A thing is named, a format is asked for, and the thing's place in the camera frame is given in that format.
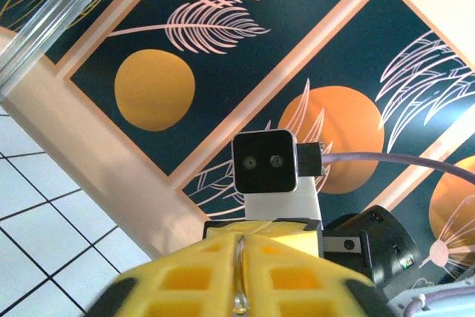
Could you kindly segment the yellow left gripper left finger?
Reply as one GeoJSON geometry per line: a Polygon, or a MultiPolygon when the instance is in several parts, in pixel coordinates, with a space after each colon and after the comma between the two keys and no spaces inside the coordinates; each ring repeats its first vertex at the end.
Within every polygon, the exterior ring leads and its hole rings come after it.
{"type": "Polygon", "coordinates": [[[84,317],[232,317],[237,237],[211,237],[115,278],[84,317]]]}

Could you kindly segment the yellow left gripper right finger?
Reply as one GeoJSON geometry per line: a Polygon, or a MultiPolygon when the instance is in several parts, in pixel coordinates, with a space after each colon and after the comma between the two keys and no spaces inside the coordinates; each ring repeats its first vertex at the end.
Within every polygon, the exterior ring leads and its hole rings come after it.
{"type": "Polygon", "coordinates": [[[265,237],[245,237],[249,317],[389,317],[366,276],[265,237]]]}

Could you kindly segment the dark panel, orange circle, flower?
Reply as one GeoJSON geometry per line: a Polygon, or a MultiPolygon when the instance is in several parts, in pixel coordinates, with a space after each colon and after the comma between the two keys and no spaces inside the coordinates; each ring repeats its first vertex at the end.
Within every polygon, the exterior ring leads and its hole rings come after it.
{"type": "Polygon", "coordinates": [[[475,183],[441,169],[384,163],[382,206],[416,242],[417,287],[452,282],[475,264],[475,183]]]}

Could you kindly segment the dark panel, yellow oval, feather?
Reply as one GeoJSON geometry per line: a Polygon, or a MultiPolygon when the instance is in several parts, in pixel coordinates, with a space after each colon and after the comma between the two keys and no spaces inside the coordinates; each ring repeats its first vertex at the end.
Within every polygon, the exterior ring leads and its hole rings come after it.
{"type": "Polygon", "coordinates": [[[160,176],[188,174],[346,0],[135,0],[72,83],[160,176]]]}

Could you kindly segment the aluminium frame post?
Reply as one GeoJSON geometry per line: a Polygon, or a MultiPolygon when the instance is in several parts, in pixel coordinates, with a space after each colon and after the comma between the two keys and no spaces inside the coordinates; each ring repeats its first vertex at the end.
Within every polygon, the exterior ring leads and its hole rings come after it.
{"type": "Polygon", "coordinates": [[[47,0],[0,51],[0,101],[93,0],[47,0]]]}

